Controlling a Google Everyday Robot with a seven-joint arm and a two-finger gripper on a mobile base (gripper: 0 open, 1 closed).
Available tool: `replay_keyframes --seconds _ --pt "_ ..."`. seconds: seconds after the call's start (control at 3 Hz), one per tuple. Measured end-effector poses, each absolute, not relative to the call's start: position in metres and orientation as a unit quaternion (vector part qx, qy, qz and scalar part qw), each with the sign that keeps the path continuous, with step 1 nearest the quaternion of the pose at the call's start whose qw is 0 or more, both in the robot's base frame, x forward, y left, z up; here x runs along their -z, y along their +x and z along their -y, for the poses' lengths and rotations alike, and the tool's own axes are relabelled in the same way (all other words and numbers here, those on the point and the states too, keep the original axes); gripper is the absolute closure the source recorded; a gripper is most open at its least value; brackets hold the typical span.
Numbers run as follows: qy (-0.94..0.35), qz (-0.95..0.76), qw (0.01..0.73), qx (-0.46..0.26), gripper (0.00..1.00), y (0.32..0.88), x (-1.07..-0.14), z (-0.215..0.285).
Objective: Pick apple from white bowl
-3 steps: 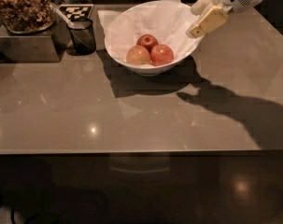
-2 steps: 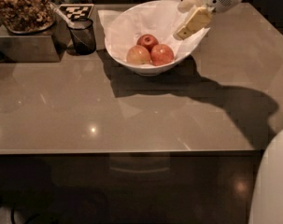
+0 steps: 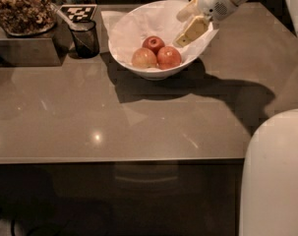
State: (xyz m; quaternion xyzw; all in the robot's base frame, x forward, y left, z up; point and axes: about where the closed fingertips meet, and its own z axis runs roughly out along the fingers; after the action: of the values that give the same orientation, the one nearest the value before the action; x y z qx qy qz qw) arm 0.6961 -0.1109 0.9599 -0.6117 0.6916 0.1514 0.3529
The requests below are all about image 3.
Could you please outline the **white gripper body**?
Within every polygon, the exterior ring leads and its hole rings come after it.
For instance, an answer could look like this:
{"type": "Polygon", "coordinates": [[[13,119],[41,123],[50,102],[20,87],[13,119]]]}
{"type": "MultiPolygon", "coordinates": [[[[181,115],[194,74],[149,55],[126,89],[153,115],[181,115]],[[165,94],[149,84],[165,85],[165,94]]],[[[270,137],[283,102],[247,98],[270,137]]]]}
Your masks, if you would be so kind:
{"type": "Polygon", "coordinates": [[[198,8],[206,17],[219,22],[233,14],[237,6],[231,0],[198,0],[198,8]]]}

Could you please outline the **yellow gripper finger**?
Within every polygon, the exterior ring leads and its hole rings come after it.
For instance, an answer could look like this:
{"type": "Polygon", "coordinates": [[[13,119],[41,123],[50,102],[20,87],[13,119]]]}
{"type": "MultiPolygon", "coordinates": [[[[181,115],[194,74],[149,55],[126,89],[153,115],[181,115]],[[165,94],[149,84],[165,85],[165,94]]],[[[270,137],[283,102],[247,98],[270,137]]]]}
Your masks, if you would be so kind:
{"type": "Polygon", "coordinates": [[[183,29],[174,38],[173,44],[185,47],[202,36],[209,29],[210,18],[200,15],[191,16],[183,29]]]}
{"type": "Polygon", "coordinates": [[[176,15],[176,19],[181,22],[188,22],[193,17],[200,14],[198,7],[199,0],[191,0],[184,8],[182,8],[176,15]]]}

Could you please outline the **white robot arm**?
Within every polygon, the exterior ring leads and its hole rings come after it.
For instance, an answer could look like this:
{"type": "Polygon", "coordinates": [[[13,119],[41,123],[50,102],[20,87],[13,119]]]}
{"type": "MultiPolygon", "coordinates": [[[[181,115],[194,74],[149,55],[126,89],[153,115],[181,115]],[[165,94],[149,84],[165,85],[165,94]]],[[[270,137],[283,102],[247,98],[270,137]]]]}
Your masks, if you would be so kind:
{"type": "MultiPolygon", "coordinates": [[[[187,25],[174,42],[184,47],[248,0],[192,0],[177,14],[187,25]]],[[[298,0],[285,0],[298,38],[298,0]]],[[[269,118],[251,139],[243,166],[239,236],[298,236],[298,109],[269,118]]]]}

